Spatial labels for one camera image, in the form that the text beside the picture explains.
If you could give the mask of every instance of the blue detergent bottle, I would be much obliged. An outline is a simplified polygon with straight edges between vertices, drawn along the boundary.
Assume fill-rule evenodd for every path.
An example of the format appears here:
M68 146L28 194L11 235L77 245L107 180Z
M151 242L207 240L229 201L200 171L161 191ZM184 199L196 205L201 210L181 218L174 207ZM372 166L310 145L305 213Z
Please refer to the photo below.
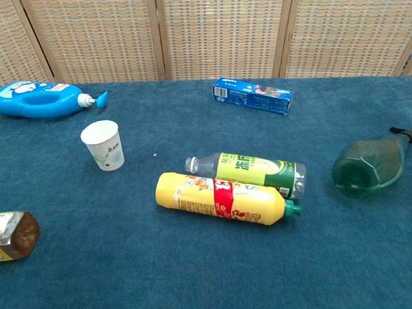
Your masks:
M0 88L0 114L27 117L61 117L88 108L96 102L106 106L108 93L96 100L69 84L19 81Z

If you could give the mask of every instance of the black strap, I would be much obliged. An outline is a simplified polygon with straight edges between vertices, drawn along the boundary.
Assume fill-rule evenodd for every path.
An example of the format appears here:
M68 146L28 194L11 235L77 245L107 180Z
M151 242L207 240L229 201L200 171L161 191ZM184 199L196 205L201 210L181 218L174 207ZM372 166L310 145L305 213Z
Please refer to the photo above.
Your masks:
M405 129L399 129L397 127L391 127L389 129L389 131L391 131L394 134L404 134L407 135L409 137L409 143L412 143L412 131L408 131Z

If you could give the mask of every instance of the green bottle cap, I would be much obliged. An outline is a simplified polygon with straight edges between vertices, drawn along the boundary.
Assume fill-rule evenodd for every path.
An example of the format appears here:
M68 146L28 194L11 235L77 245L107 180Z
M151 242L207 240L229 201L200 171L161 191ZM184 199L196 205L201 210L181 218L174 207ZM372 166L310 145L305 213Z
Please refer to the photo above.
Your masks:
M302 206L295 205L293 201L285 200L285 212L284 217L292 217L294 214L300 216L302 213Z

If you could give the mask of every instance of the red label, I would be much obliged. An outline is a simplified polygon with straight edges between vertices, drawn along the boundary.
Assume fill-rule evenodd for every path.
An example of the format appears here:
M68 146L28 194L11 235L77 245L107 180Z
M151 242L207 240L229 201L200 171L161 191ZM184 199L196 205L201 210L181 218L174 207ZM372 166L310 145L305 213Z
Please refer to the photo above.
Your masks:
M213 179L214 206L216 213L226 219L232 219L233 185L225 180Z

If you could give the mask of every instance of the bottle cap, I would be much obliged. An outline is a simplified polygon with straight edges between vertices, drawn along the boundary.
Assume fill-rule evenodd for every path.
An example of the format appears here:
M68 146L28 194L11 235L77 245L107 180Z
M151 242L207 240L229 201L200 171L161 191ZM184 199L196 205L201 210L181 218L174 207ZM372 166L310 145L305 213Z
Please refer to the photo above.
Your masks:
M285 212L284 217L292 217L294 214L300 216L302 213L302 206L295 205L293 201L285 200Z
M190 156L190 157L186 158L185 171L190 172L192 174L196 173L197 168L195 166L195 162L196 162L196 157L195 156Z

